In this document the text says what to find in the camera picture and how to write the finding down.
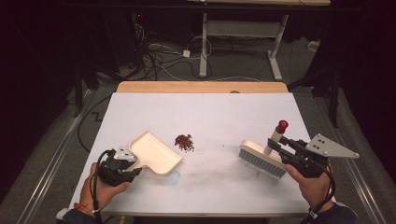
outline scrub brush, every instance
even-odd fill
[[[289,124],[285,120],[281,120],[275,128],[271,139],[279,142],[288,126]],[[286,173],[285,165],[282,163],[280,156],[276,152],[273,152],[270,147],[263,147],[248,140],[242,141],[240,147],[239,157],[243,160],[278,178]]]

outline standing desk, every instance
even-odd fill
[[[226,4],[256,4],[256,5],[281,5],[293,6],[304,5],[307,7],[328,6],[330,0],[189,0],[192,2],[226,3]],[[200,77],[206,77],[207,65],[207,36],[208,35],[232,35],[253,37],[274,37],[275,43],[272,50],[267,51],[269,64],[271,65],[276,81],[282,80],[276,61],[276,53],[282,40],[289,15],[283,15],[280,22],[257,22],[257,21],[210,21],[207,13],[204,13],[202,31],[202,51],[200,61]]]
[[[285,136],[309,135],[283,83],[121,82],[78,182],[70,207],[91,164],[107,149],[128,145],[150,131],[183,159],[167,176],[144,169],[103,214],[151,217],[296,217],[308,207],[298,184],[277,179],[238,158],[249,139],[265,145],[281,119]],[[194,152],[174,146],[190,134]]]

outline dustpan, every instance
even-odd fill
[[[129,149],[136,155],[137,161],[127,171],[148,167],[156,175],[167,175],[182,159],[150,132],[145,132],[132,141]]]

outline dark background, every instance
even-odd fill
[[[333,5],[346,7],[363,3],[366,5],[361,15],[336,16],[331,22],[326,17],[320,19],[306,13],[290,16],[284,40],[291,42],[302,36],[322,39],[307,75],[312,76],[329,63],[342,68],[340,84],[350,108],[372,149],[395,180],[392,140],[396,128],[393,118],[396,30],[392,23],[396,18],[391,12],[394,7],[385,0],[332,1]],[[89,61],[118,72],[120,64],[133,62],[136,55],[115,44],[123,41],[134,48],[134,36],[125,14],[87,12],[81,16],[60,9],[50,0],[2,1],[0,9],[0,116],[3,121],[0,150],[6,158],[0,163],[2,200],[40,137],[69,104],[66,95],[74,85],[76,65]],[[201,32],[199,14],[145,12],[142,15],[141,22],[148,30],[180,43],[188,43],[192,35]],[[242,17],[263,19],[257,15]],[[326,90],[332,85],[332,78],[332,72],[325,73],[309,84]]]

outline human hand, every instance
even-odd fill
[[[315,209],[323,202],[328,194],[330,186],[330,179],[325,173],[318,178],[305,178],[294,166],[286,164],[285,168],[289,175],[299,184],[303,197],[312,209]],[[323,204],[318,212],[327,211],[332,208],[332,206],[333,202],[329,200],[327,203]]]
[[[96,171],[96,165],[97,165],[96,162],[92,164],[90,175],[87,177],[87,179],[85,179],[84,186],[82,187],[81,194],[79,197],[79,203],[87,204],[87,208],[89,210],[93,210],[93,198],[91,196],[90,182],[93,188],[93,180],[94,180],[93,175],[95,174]],[[112,187],[103,183],[102,180],[98,177],[96,184],[96,197],[97,197],[97,201],[99,202],[99,209],[100,210],[104,209],[111,202],[111,200],[115,195],[124,192],[126,189],[129,188],[130,185],[131,183],[124,182],[116,187]]]

